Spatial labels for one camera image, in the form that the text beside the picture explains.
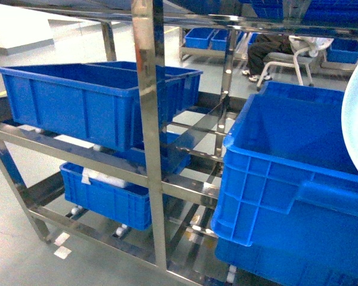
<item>crate handle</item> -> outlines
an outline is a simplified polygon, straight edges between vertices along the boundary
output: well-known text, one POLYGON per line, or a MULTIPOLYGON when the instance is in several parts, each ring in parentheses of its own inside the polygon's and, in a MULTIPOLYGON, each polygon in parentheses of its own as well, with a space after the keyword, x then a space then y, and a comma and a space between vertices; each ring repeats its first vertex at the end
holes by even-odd
POLYGON ((358 193, 355 192, 305 181, 299 188, 297 200, 358 217, 358 193))

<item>storage cart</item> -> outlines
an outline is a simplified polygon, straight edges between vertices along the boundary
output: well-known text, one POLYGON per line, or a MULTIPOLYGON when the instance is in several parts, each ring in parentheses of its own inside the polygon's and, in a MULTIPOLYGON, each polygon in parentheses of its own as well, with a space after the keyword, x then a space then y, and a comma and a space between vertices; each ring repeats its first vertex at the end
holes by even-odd
MULTIPOLYGON (((2 4, 22 6, 23 2, 0 1, 2 4)), ((209 221, 218 201, 219 187, 212 184, 214 178, 221 177, 223 172, 222 142, 226 136, 227 119, 235 119, 241 111, 245 100, 230 98, 229 89, 232 80, 234 47, 237 30, 263 33, 300 33, 310 36, 331 36, 358 39, 358 23, 330 23, 321 21, 302 22, 311 1, 294 0, 292 6, 285 1, 284 19, 261 19, 242 17, 241 11, 248 10, 245 4, 235 5, 231 10, 229 1, 219 3, 217 13, 203 15, 191 14, 188 10, 181 13, 168 13, 163 16, 163 2, 160 0, 133 0, 131 11, 104 1, 87 1, 83 8, 74 5, 67 7, 67 1, 59 5, 36 5, 32 1, 27 8, 71 15, 102 22, 104 43, 108 61, 115 61, 110 21, 132 21, 137 54, 137 73, 139 82, 141 120, 144 135, 144 152, 146 167, 140 164, 128 164, 125 159, 107 153, 94 151, 58 141, 57 133, 45 132, 38 134, 33 131, 21 130, 15 126, 0 122, 0 169, 10 188, 18 199, 29 222, 42 241, 53 239, 45 223, 72 235, 77 235, 94 244, 103 246, 120 257, 128 256, 136 263, 141 263, 151 270, 159 271, 172 279, 187 285, 237 285, 236 268, 216 260, 213 255, 217 236, 210 230, 209 221), (169 149, 176 154, 171 163, 180 164, 183 156, 191 155, 189 169, 208 175, 204 181, 189 179, 172 172, 163 171, 158 126, 157 75, 156 65, 165 66, 163 24, 186 27, 210 27, 213 29, 229 29, 226 52, 211 51, 225 59, 221 92, 219 95, 199 93, 197 103, 189 110, 202 113, 204 116, 193 126, 173 122, 173 125, 186 128, 169 149), (193 150, 207 135, 215 136, 213 154, 193 150), (44 181, 27 188, 19 174, 16 164, 11 159, 4 142, 10 142, 30 150, 66 160, 78 166, 87 167, 109 176, 149 188, 153 235, 140 235, 140 240, 131 243, 127 235, 132 236, 135 230, 123 235, 114 234, 119 224, 109 221, 107 229, 95 229, 80 222, 87 210, 75 208, 66 214, 57 213, 48 208, 48 204, 64 193, 63 178, 60 172, 44 181), (163 207, 163 195, 170 195, 176 200, 163 207), (188 255, 175 260, 175 250, 182 237, 189 233, 187 241, 188 255), (201 267, 194 270, 194 264, 201 267)), ((182 54, 189 54, 181 44, 182 54)))

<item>blue bin on shelf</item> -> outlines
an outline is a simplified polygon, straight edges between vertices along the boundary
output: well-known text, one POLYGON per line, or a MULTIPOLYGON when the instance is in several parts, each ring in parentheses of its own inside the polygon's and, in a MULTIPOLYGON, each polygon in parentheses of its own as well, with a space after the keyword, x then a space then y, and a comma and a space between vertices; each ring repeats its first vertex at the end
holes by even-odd
MULTIPOLYGON (((128 61, 110 61, 95 64, 119 69, 137 70, 137 64, 128 61)), ((171 83, 167 87, 170 114, 178 115, 183 110, 197 103, 202 73, 200 70, 184 69, 182 67, 165 67, 166 80, 171 79, 171 81, 174 81, 174 84, 171 83)))
POLYGON ((251 4, 256 6, 281 6, 282 7, 282 0, 239 0, 240 3, 243 4, 251 4))
POLYGON ((272 248, 242 246, 219 238, 218 259, 284 286, 358 286, 358 279, 272 248))
POLYGON ((248 42, 248 47, 250 47, 255 41, 256 41, 256 38, 257 38, 257 35, 259 35, 258 33, 252 33, 252 36, 248 42))
POLYGON ((196 49, 208 49, 209 42, 215 30, 211 28, 194 28, 184 37, 186 47, 196 49))
MULTIPOLYGON (((172 142, 178 135, 167 133, 167 137, 168 142, 172 142)), ((142 166, 146 165, 143 145, 140 150, 132 148, 126 152, 115 153, 114 156, 142 166)), ((174 173, 180 173, 189 163, 190 156, 187 156, 174 173)), ((169 168, 169 161, 165 157, 162 157, 162 168, 169 168)), ((119 188, 95 179, 90 179, 90 185, 83 184, 83 169, 72 163, 60 166, 67 201, 141 231, 151 225, 150 197, 147 188, 134 184, 119 188)), ((163 200, 167 202, 168 196, 164 195, 163 200)))
MULTIPOLYGON (((125 151, 142 142, 136 71, 89 64, 0 67, 16 122, 125 151)), ((169 79, 166 87, 181 79, 169 79)), ((159 123, 170 122, 158 82, 159 123)))
POLYGON ((266 82, 259 94, 333 105, 342 104, 345 95, 343 91, 333 89, 312 88, 274 81, 266 82))
MULTIPOLYGON (((244 33, 240 32, 236 39, 236 45, 243 38, 244 33)), ((216 51, 225 51, 227 49, 228 30, 219 30, 211 39, 211 48, 216 51)))
POLYGON ((311 0, 309 9, 358 10, 358 0, 311 0))
POLYGON ((305 21, 326 21, 332 23, 358 23, 358 10, 335 10, 327 6, 323 10, 309 8, 305 21))
POLYGON ((358 41, 335 39, 328 48, 328 61, 355 64, 358 61, 358 41))
POLYGON ((259 18, 265 19, 283 19, 283 9, 282 7, 262 7, 262 6, 252 6, 253 10, 259 18))
POLYGON ((224 145, 217 235, 358 278, 358 172, 341 103, 251 95, 224 145))

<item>person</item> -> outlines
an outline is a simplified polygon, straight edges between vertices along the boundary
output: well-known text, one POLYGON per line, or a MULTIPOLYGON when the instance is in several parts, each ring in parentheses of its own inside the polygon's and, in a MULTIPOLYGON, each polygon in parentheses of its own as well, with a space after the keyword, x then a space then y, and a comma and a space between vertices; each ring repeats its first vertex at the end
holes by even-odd
MULTIPOLYGON (((259 34, 255 42, 248 48, 248 69, 243 70, 242 74, 249 76, 249 81, 257 82, 264 70, 264 58, 270 52, 293 54, 300 49, 310 47, 311 50, 308 53, 300 55, 317 57, 319 47, 332 41, 333 39, 328 38, 259 34)), ((272 80, 268 73, 264 75, 263 79, 272 80)))

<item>white wall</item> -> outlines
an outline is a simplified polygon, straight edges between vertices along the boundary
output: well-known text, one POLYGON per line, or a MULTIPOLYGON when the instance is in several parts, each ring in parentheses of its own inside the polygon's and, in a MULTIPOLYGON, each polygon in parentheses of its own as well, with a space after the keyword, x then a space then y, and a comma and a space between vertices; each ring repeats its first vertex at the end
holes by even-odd
POLYGON ((0 48, 13 48, 47 39, 53 34, 47 14, 0 5, 0 48))

